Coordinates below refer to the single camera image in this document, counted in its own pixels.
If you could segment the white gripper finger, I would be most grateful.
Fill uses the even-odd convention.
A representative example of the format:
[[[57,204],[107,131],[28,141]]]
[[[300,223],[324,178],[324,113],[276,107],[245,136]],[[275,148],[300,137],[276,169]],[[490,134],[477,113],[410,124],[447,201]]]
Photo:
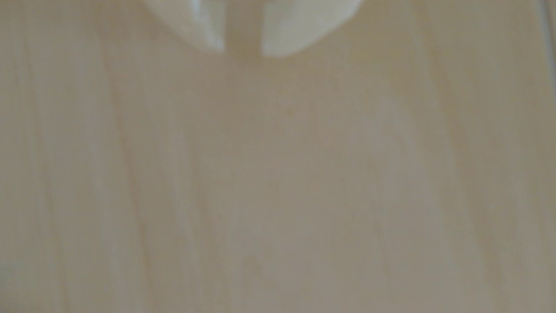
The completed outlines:
[[[144,1],[145,5],[189,45],[201,51],[225,52],[225,1]]]
[[[310,47],[353,18],[363,1],[270,1],[264,5],[261,52],[284,58]]]

